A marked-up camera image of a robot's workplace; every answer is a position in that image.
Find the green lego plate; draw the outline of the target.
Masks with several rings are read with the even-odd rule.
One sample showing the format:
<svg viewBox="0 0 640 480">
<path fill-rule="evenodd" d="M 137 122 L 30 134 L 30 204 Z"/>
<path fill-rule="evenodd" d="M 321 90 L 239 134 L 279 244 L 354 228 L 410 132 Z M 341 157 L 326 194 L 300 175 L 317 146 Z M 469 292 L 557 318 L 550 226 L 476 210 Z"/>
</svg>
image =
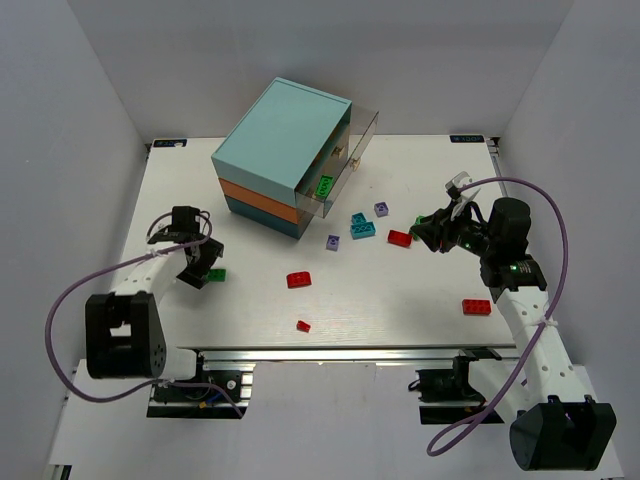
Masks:
<svg viewBox="0 0 640 480">
<path fill-rule="evenodd" d="M 208 283 L 212 282 L 224 282 L 226 280 L 227 271 L 224 268 L 210 269 L 206 275 Z"/>
<path fill-rule="evenodd" d="M 329 175 L 322 175 L 316 185 L 314 195 L 319 198 L 326 198 L 334 184 L 334 178 Z"/>
</svg>

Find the red sloped lego brick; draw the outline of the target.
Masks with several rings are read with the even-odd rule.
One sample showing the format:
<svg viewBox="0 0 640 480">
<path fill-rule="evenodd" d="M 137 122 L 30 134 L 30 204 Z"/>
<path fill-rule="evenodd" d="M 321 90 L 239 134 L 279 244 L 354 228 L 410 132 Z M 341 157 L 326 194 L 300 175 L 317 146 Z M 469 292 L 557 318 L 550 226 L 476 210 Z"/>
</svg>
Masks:
<svg viewBox="0 0 640 480">
<path fill-rule="evenodd" d="M 390 230 L 387 236 L 388 243 L 402 248 L 409 248 L 412 241 L 412 235 L 402 231 Z"/>
</svg>

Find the clear top drawer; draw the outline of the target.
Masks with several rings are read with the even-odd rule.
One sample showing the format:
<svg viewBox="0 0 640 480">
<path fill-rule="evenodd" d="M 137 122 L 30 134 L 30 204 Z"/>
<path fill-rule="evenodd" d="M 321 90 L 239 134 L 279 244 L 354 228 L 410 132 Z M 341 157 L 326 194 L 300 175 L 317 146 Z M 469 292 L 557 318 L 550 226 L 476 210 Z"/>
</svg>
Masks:
<svg viewBox="0 0 640 480">
<path fill-rule="evenodd" d="M 338 123 L 296 186 L 298 210 L 321 218 L 328 215 L 349 177 L 358 169 L 361 157 L 376 132 L 378 119 L 377 110 L 351 106 L 348 115 Z M 322 175 L 334 178 L 326 198 L 314 195 Z"/>
</svg>

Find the small red lego wedge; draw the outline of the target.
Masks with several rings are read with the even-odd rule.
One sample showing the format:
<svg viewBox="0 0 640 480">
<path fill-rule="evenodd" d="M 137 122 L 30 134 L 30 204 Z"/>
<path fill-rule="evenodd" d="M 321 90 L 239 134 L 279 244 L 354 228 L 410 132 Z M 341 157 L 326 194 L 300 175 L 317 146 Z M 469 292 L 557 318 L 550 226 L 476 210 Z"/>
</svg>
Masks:
<svg viewBox="0 0 640 480">
<path fill-rule="evenodd" d="M 298 321 L 296 324 L 296 329 L 305 333 L 309 333 L 311 330 L 311 325 L 304 321 Z"/>
</svg>

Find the small green lego brick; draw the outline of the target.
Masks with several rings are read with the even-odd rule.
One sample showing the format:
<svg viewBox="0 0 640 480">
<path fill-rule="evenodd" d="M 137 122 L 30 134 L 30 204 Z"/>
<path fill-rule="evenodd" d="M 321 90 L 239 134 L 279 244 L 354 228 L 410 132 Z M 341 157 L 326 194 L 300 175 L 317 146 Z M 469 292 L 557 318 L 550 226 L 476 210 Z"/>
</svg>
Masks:
<svg viewBox="0 0 640 480">
<path fill-rule="evenodd" d="M 415 221 L 414 221 L 414 224 L 409 228 L 408 233 L 409 233 L 409 234 L 411 234 L 412 236 L 416 237 L 416 236 L 415 236 L 415 234 L 414 234 L 414 232 L 413 232 L 413 227 L 414 227 L 414 226 L 417 226 L 417 225 L 420 225 L 420 224 L 422 223 L 422 220 L 423 220 L 424 218 L 425 218 L 424 216 L 422 216 L 422 215 L 418 215 L 418 216 L 416 217 Z"/>
</svg>

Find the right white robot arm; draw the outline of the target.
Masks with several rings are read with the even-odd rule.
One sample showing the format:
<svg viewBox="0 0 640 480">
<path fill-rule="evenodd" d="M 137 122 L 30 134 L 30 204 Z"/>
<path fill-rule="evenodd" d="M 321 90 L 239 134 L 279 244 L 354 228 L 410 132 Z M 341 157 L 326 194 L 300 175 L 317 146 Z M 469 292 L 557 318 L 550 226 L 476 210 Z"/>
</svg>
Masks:
<svg viewBox="0 0 640 480">
<path fill-rule="evenodd" d="M 480 273 L 507 323 L 520 358 L 514 368 L 497 359 L 473 358 L 469 386 L 488 399 L 485 409 L 458 421 L 456 437 L 431 457 L 452 449 L 496 412 L 509 425 L 509 444 L 524 471 L 594 471 L 616 427 L 608 403 L 589 393 L 562 342 L 551 313 L 547 283 L 527 252 L 531 210 L 523 201 L 499 198 L 486 221 L 474 220 L 475 202 L 455 203 L 422 218 L 410 231 L 434 252 L 460 247 L 480 259 Z"/>
</svg>

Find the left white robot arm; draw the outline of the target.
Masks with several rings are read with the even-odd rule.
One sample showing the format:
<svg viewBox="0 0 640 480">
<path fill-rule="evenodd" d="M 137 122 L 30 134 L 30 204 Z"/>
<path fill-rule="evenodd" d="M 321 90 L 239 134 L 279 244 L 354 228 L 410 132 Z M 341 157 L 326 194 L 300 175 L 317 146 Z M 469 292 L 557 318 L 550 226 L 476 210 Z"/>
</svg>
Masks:
<svg viewBox="0 0 640 480">
<path fill-rule="evenodd" d="M 180 280 L 200 290 L 224 245 L 213 239 L 184 248 L 162 242 L 107 294 L 85 304 L 86 361 L 94 379 L 191 380 L 197 353 L 167 344 L 159 305 Z"/>
</svg>

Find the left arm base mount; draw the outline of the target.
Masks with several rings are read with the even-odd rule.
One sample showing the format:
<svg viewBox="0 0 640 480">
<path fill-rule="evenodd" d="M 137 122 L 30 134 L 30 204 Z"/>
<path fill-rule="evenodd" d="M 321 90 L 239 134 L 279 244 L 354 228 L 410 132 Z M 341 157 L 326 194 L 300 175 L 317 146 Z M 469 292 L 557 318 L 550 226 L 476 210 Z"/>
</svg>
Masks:
<svg viewBox="0 0 640 480">
<path fill-rule="evenodd" d="M 150 419 L 240 420 L 251 399 L 255 365 L 200 351 L 195 377 L 151 390 Z"/>
</svg>

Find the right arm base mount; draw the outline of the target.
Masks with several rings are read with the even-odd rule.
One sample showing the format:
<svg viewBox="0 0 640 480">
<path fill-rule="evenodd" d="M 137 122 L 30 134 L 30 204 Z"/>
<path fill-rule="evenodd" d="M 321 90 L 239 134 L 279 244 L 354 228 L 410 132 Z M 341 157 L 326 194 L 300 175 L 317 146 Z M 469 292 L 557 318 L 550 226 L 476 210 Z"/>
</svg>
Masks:
<svg viewBox="0 0 640 480">
<path fill-rule="evenodd" d="M 422 426 L 449 426 L 486 411 L 508 377 L 498 375 L 496 386 L 484 386 L 472 375 L 481 366 L 516 363 L 513 348 L 471 346 L 462 348 L 410 348 L 403 359 L 412 366 L 414 379 L 407 391 L 417 397 Z"/>
</svg>

